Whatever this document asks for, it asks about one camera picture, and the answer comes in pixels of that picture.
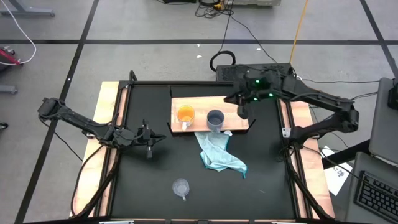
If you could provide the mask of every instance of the towel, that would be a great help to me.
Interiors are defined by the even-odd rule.
[[[226,151],[229,135],[215,132],[195,132],[199,145],[202,148],[200,157],[207,169],[218,172],[231,168],[243,174],[246,178],[248,167],[240,159],[232,156]]]

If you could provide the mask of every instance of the black table surface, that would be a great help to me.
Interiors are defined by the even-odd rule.
[[[173,97],[225,96],[231,86],[173,86]],[[121,156],[113,191],[111,214],[115,218],[165,219],[290,219],[294,217],[287,171],[273,154],[282,147],[281,124],[276,100],[251,105],[249,132],[234,133],[227,151],[248,167],[242,173],[205,169],[201,148],[193,133],[172,136],[171,98],[167,86],[135,86],[127,108],[131,129],[149,121],[149,127],[167,139],[156,144],[153,158],[145,147],[135,147]],[[176,196],[172,183],[188,180],[187,201]]]

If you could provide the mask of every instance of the wooden cutting board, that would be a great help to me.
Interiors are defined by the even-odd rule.
[[[207,114],[211,110],[220,110],[224,113],[222,131],[247,130],[249,122],[236,114],[237,105],[224,102],[225,96],[184,97],[172,98],[171,128],[173,132],[183,132],[182,125],[177,118],[177,111],[181,106],[189,105],[195,110],[193,124],[184,132],[210,131],[207,128]]]

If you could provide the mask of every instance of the white cable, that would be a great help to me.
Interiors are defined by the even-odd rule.
[[[26,60],[25,62],[19,62],[20,64],[28,63],[28,62],[30,62],[30,61],[33,59],[33,57],[34,57],[35,54],[36,54],[36,50],[37,50],[37,49],[36,49],[36,45],[35,45],[35,44],[33,43],[33,41],[25,34],[25,32],[21,29],[21,27],[19,26],[19,24],[18,24],[17,20],[15,19],[14,15],[13,15],[12,12],[10,11],[10,9],[7,7],[6,3],[5,3],[3,0],[0,0],[0,1],[1,1],[2,4],[6,7],[8,13],[11,15],[11,17],[14,19],[14,22],[15,22],[15,24],[17,24],[19,30],[25,35],[25,37],[32,43],[33,47],[35,48],[35,50],[34,50],[32,56],[30,57],[29,60]],[[0,62],[0,64],[2,64],[2,65],[17,65],[17,64],[14,64],[14,63],[3,63],[3,62]]]

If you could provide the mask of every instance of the white paper sheet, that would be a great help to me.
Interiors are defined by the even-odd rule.
[[[330,155],[334,154],[334,152],[332,150],[330,150],[328,146],[325,146],[323,148],[322,152],[326,156],[330,156]],[[344,167],[345,169],[347,169],[350,172],[353,169],[347,163],[340,164],[340,166]],[[345,171],[344,169],[342,169],[341,167],[338,167],[338,166],[325,170],[325,176],[326,176],[326,181],[328,182],[328,188],[329,188],[329,191],[333,195],[337,196],[338,192],[340,191],[341,187],[343,186],[344,182],[346,181],[348,175],[349,175],[349,173],[347,171]]]

